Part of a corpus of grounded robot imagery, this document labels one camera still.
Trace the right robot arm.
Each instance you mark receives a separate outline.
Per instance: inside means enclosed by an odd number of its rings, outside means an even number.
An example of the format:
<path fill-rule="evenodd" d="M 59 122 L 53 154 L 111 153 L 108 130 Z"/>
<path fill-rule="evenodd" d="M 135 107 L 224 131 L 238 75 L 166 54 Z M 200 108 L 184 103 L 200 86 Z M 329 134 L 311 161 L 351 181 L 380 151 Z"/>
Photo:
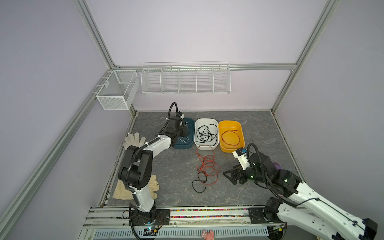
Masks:
<path fill-rule="evenodd" d="M 294 173 L 277 168 L 269 156 L 250 143 L 233 151 L 239 164 L 224 176 L 233 185 L 252 181 L 269 190 L 271 197 L 263 209 L 268 222 L 283 222 L 305 230 L 320 240 L 373 240 L 378 224 L 339 208 Z"/>

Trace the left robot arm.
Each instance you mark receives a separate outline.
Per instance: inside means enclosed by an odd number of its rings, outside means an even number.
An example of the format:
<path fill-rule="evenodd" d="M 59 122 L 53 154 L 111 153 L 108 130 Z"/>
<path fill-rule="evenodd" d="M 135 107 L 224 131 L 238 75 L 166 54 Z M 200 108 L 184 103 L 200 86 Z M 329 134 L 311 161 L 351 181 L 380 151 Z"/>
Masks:
<path fill-rule="evenodd" d="M 173 147 L 179 137 L 186 137 L 187 134 L 188 127 L 184 125 L 184 115 L 179 111 L 177 103 L 173 102 L 166 123 L 158 135 L 148 142 L 139 144 L 138 147 L 130 145 L 125 151 L 118 170 L 118 179 L 133 195 L 135 204 L 131 205 L 131 208 L 134 208 L 137 216 L 147 224 L 155 222 L 157 210 L 149 187 L 153 159 L 162 151 Z"/>

